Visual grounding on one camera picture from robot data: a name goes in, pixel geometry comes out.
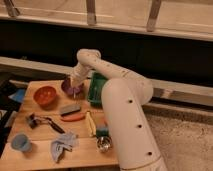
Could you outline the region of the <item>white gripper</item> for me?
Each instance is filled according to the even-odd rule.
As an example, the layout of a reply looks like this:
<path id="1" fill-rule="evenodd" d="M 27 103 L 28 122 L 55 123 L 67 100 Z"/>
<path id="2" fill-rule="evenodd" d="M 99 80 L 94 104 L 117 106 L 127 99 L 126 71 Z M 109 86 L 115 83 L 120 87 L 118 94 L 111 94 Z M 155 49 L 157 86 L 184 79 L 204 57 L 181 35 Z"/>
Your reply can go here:
<path id="1" fill-rule="evenodd" d="M 78 63 L 71 72 L 70 85 L 71 87 L 83 87 L 90 68 Z"/>

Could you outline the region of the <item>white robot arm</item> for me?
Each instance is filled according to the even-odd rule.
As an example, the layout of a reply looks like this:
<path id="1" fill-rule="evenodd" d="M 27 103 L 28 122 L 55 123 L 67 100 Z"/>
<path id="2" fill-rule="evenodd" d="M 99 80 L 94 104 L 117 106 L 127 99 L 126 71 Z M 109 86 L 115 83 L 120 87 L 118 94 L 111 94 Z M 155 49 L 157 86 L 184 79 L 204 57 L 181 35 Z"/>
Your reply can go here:
<path id="1" fill-rule="evenodd" d="M 95 49 L 80 49 L 71 71 L 71 85 L 79 86 L 91 69 L 108 81 L 101 92 L 103 111 L 121 171 L 168 171 L 142 106 L 153 96 L 146 77 L 101 59 Z"/>

